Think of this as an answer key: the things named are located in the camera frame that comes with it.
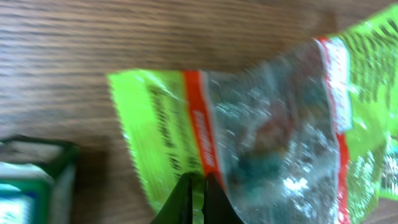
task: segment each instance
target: white label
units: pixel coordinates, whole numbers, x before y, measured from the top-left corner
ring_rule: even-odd
[[[337,133],[353,128],[349,97],[349,52],[339,38],[323,40],[326,60],[326,87],[333,107],[333,122]]]
[[[29,224],[32,200],[30,198],[0,198],[1,224]]]

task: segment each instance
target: lime green packaging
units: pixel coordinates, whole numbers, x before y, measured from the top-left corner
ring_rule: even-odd
[[[214,173],[247,223],[360,223],[380,196],[397,198],[386,168],[396,169],[397,45],[392,5],[239,74],[110,74],[149,204],[158,212],[186,172]]]

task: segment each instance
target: snack bag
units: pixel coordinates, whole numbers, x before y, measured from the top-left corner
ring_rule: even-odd
[[[397,45],[393,5],[240,74],[111,74],[150,205],[159,211],[182,174],[214,173],[246,223],[360,223],[389,186]],[[201,184],[193,200],[201,223]]]
[[[380,197],[398,200],[398,135],[391,136],[384,155]]]

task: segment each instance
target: wooden table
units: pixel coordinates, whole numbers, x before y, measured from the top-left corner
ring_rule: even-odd
[[[388,0],[0,0],[0,135],[82,146],[73,221],[149,223],[109,99],[125,68],[237,70]],[[382,201],[370,223],[398,223]]]

